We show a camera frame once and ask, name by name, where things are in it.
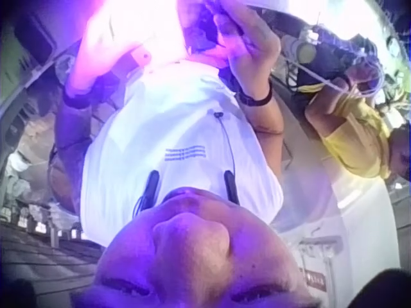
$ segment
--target white cable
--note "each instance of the white cable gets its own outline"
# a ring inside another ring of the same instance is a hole
[[[308,68],[306,68],[305,66],[303,66],[303,65],[301,65],[300,63],[296,62],[295,60],[292,60],[292,59],[290,59],[290,58],[287,58],[287,57],[285,57],[285,56],[283,56],[283,55],[280,55],[280,56],[283,57],[286,61],[292,63],[293,65],[295,65],[295,66],[297,66],[298,68],[300,68],[300,69],[302,69],[303,71],[305,71],[305,72],[306,72],[307,74],[309,74],[311,77],[314,77],[314,78],[317,79],[318,81],[321,81],[321,83],[323,83],[323,84],[325,84],[325,85],[328,85],[329,87],[331,87],[331,88],[333,88],[333,89],[335,89],[335,90],[337,90],[337,91],[339,91],[339,92],[341,92],[341,93],[348,94],[348,95],[351,94],[349,91],[344,90],[344,89],[336,86],[335,84],[333,84],[333,83],[330,82],[329,80],[324,79],[323,77],[321,77],[321,76],[319,76],[318,74],[316,74],[315,72],[309,70]],[[365,59],[366,59],[366,61],[367,61],[367,63],[368,63],[369,65],[372,65],[372,66],[375,66],[376,68],[378,68],[378,73],[379,73],[379,78],[378,78],[378,79],[379,79],[379,82],[378,82],[378,85],[377,85],[377,87],[376,87],[375,89],[364,91],[364,92],[363,92],[362,94],[360,94],[360,95],[355,94],[355,96],[356,96],[356,97],[359,97],[359,98],[369,98],[369,97],[371,97],[371,96],[374,96],[375,94],[378,93],[378,91],[380,91],[380,89],[383,87],[383,84],[384,84],[384,75],[383,75],[382,68],[381,68],[379,65],[377,65],[377,64],[371,63],[370,61],[368,61],[367,58],[365,58]]]

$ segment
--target eye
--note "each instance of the eye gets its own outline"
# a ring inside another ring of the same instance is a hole
[[[103,280],[102,284],[131,296],[148,296],[150,294],[149,289],[137,286],[126,280],[107,278]]]
[[[278,285],[258,286],[231,296],[231,300],[236,303],[245,304],[284,292],[286,292],[286,288]]]

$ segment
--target hand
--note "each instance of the hand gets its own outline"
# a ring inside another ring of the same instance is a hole
[[[281,52],[279,37],[255,11],[237,0],[215,1],[207,6],[227,48],[233,75],[246,95],[255,100],[266,98],[270,90],[268,79]],[[213,8],[219,4],[223,10]]]
[[[120,14],[124,3],[105,1],[89,19],[66,88],[87,92],[97,77],[108,73],[124,54],[150,35],[143,33],[142,27],[131,27],[129,14]]]
[[[377,68],[365,62],[351,66],[345,75],[350,79],[352,85],[369,82],[379,77]]]

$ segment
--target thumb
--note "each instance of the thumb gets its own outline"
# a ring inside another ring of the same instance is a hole
[[[222,36],[225,48],[231,57],[239,57],[248,53],[244,41],[238,32],[238,27],[230,17],[224,14],[214,15],[219,34]]]

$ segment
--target person in white shirt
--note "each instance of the person in white shirt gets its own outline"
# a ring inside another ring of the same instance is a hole
[[[220,4],[206,3],[240,103],[201,56],[173,62],[130,81],[93,141],[87,93],[135,45],[109,35],[104,10],[88,23],[56,146],[67,210],[107,249],[76,307],[317,306],[268,225],[283,202],[284,123],[269,81],[280,41],[255,11]]]

